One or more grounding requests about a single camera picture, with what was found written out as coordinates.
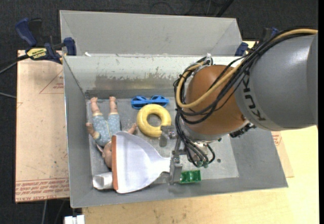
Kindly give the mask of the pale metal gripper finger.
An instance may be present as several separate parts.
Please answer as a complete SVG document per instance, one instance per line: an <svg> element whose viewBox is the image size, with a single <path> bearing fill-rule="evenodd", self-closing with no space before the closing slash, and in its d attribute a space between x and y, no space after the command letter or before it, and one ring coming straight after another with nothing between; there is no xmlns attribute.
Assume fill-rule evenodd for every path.
<svg viewBox="0 0 324 224"><path fill-rule="evenodd" d="M170 179L169 184L173 185L180 182L183 164L180 162L180 157L172 156L170 161Z"/></svg>
<svg viewBox="0 0 324 224"><path fill-rule="evenodd" d="M159 137L159 146L165 147L168 143L168 140L174 139L176 137L176 130L173 125L161 126L161 136Z"/></svg>

